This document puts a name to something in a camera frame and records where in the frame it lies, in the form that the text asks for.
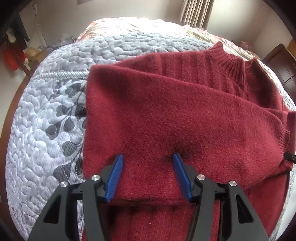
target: bed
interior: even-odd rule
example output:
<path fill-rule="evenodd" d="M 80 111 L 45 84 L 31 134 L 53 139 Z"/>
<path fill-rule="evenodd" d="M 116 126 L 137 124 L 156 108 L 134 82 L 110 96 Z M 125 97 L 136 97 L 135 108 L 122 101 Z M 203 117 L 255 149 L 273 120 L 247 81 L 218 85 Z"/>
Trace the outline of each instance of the bed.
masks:
<path fill-rule="evenodd" d="M 11 218 L 26 240 L 42 208 L 62 181 L 84 181 L 83 137 L 86 123 L 85 89 L 94 64 L 113 64 L 146 53 L 201 51 L 221 41 L 228 53 L 250 60 L 254 56 L 207 31 L 146 18 L 108 18 L 92 22 L 76 43 L 52 52 L 38 67 L 19 99 L 6 155 L 6 191 Z M 290 110 L 296 106 L 276 75 L 262 68 L 277 85 Z M 276 240 L 295 213 L 290 173 L 286 201 L 270 236 Z M 84 228 L 78 203 L 78 229 Z"/>

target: silver pin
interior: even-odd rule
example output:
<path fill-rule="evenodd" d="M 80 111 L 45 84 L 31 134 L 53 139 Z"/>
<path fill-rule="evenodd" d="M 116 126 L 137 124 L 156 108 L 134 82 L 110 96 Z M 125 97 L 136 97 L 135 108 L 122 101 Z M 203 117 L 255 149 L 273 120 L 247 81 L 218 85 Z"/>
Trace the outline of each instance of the silver pin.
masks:
<path fill-rule="evenodd" d="M 201 181 L 205 179 L 205 175 L 203 174 L 198 174 L 196 177 L 198 180 L 201 180 Z"/>
<path fill-rule="evenodd" d="M 62 187 L 62 188 L 64 188 L 64 187 L 66 187 L 66 186 L 68 186 L 68 182 L 61 182 L 60 183 L 60 186 Z"/>
<path fill-rule="evenodd" d="M 91 177 L 91 179 L 92 179 L 93 181 L 98 181 L 100 178 L 101 178 L 101 177 L 100 177 L 99 175 L 93 175 L 93 176 Z"/>
<path fill-rule="evenodd" d="M 229 181 L 229 185 L 232 186 L 232 187 L 235 187 L 237 185 L 237 182 L 236 181 Z"/>

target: red cloth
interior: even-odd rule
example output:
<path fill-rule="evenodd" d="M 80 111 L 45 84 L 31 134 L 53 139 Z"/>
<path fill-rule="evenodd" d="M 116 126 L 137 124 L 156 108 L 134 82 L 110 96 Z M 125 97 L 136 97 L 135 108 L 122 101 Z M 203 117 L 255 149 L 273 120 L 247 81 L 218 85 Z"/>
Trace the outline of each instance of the red cloth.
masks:
<path fill-rule="evenodd" d="M 283 153 L 290 131 L 288 151 L 295 151 L 295 112 L 257 60 L 245 62 L 217 43 L 96 65 L 86 108 L 85 178 L 124 155 L 107 215 L 111 240 L 185 240 L 193 207 L 174 175 L 176 152 L 215 182 L 236 180 L 271 234 L 292 167 Z M 217 204 L 212 240 L 218 223 Z"/>

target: striped curtain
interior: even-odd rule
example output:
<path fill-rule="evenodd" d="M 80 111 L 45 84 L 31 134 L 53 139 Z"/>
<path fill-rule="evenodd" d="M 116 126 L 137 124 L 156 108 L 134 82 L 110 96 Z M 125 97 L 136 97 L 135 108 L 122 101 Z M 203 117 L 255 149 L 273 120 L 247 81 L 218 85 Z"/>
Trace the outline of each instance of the striped curtain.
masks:
<path fill-rule="evenodd" d="M 214 0 L 184 0 L 180 22 L 192 27 L 205 28 Z"/>

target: gray quilted fabric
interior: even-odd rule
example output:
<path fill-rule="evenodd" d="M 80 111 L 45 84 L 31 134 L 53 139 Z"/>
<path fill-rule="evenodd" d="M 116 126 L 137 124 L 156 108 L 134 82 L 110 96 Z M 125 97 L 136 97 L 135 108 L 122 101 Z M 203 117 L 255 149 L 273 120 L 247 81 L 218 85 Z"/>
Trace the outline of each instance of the gray quilted fabric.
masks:
<path fill-rule="evenodd" d="M 85 89 L 90 67 L 146 53 L 211 46 L 191 38 L 131 33 L 64 46 L 41 63 L 20 98 L 6 157 L 10 213 L 25 240 L 58 184 L 84 181 Z M 77 209 L 81 237 L 81 202 Z"/>

